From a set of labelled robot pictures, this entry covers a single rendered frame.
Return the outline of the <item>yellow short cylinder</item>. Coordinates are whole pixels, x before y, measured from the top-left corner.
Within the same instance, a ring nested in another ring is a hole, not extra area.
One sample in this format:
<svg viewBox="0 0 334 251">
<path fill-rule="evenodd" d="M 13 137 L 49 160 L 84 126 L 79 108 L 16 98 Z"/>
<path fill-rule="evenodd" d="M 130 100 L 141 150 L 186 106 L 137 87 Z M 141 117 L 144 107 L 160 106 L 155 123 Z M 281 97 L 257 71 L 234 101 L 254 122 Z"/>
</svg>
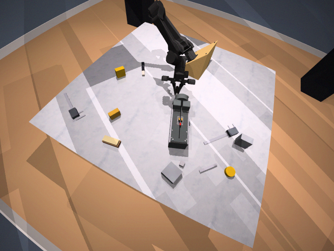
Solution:
<svg viewBox="0 0 334 251">
<path fill-rule="evenodd" d="M 232 176 L 235 175 L 235 169 L 231 166 L 226 167 L 225 170 L 224 170 L 224 173 L 227 177 L 232 177 Z"/>
</svg>

